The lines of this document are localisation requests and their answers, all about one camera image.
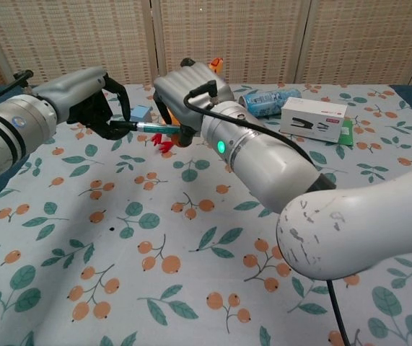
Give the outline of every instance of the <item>green led light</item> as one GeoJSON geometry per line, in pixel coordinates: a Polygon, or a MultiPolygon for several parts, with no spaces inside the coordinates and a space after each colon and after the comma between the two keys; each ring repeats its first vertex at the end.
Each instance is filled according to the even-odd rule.
{"type": "Polygon", "coordinates": [[[225,143],[223,141],[219,141],[217,143],[217,150],[219,153],[223,154],[225,152],[225,143]]]}

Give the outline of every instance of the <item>product box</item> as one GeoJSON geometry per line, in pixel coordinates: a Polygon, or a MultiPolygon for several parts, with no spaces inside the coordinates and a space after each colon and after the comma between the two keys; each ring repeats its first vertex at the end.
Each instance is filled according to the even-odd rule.
{"type": "Polygon", "coordinates": [[[290,97],[281,108],[280,131],[337,143],[346,111],[346,105],[290,97]]]}

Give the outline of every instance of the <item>soda can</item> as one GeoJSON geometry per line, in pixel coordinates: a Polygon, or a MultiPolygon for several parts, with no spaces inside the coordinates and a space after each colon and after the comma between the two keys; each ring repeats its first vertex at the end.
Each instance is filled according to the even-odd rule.
{"type": "Polygon", "coordinates": [[[238,100],[254,117],[265,117],[281,114],[281,107],[289,97],[302,97],[297,89],[276,90],[274,92],[261,92],[241,96],[238,100]]]}

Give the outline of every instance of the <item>floral tablecloth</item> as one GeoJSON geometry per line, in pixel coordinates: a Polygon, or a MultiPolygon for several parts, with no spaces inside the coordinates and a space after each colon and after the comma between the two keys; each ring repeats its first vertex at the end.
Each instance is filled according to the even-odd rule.
{"type": "MultiPolygon", "coordinates": [[[[338,187],[412,170],[412,109],[390,87],[232,89],[278,87],[349,105],[353,147],[292,136],[338,187]]],[[[127,89],[158,120],[154,90],[127,89]]],[[[143,133],[62,124],[0,194],[0,345],[342,345],[325,283],[285,264],[276,220],[201,138],[161,155],[143,133]]],[[[412,254],[335,287],[353,345],[412,345],[412,254]]]]}

